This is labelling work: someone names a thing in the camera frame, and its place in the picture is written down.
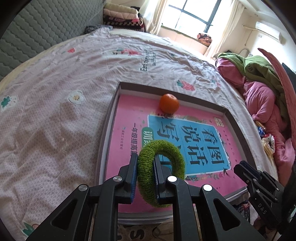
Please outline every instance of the bed sheet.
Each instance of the bed sheet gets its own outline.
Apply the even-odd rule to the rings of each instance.
[[[258,169],[277,178],[243,98],[202,55],[150,34],[98,29],[48,49],[0,82],[0,218],[17,241],[79,184],[95,184],[100,135],[120,81],[226,107]]]

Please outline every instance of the silver bolt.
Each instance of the silver bolt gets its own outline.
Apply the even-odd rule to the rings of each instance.
[[[209,191],[212,190],[212,186],[209,185],[209,184],[206,184],[206,185],[203,186],[203,189],[204,189],[205,191],[209,192]]]
[[[176,180],[177,180],[177,178],[175,176],[168,177],[168,181],[170,181],[171,183],[174,183]]]
[[[113,177],[113,181],[115,181],[115,182],[121,182],[122,181],[122,177],[121,176]]]
[[[84,192],[85,190],[87,190],[87,185],[80,185],[78,188],[79,191]]]

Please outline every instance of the pink book cover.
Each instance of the pink book cover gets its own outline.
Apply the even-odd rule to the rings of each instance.
[[[152,140],[164,139],[178,147],[185,160],[185,180],[201,187],[210,184],[227,196],[245,183],[234,174],[233,167],[242,158],[237,144],[224,124],[224,117],[196,108],[180,106],[172,118],[164,116],[159,101],[130,95],[121,95],[111,135],[105,179],[116,176],[128,165],[131,153]],[[166,157],[160,161],[168,163]],[[154,208],[146,203],[136,188],[131,205],[120,204],[120,213],[147,213],[171,210]]]

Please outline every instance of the blue rectangle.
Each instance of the blue rectangle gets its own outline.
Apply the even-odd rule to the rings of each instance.
[[[155,140],[177,146],[185,160],[185,174],[195,175],[230,169],[229,160],[214,126],[188,120],[149,115]]]

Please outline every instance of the green knitted ring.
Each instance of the green knitted ring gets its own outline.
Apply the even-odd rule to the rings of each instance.
[[[165,140],[155,140],[147,144],[140,151],[138,157],[138,185],[143,199],[154,207],[165,207],[159,205],[155,199],[153,160],[156,154],[164,155],[172,163],[173,175],[184,179],[185,162],[179,149]]]

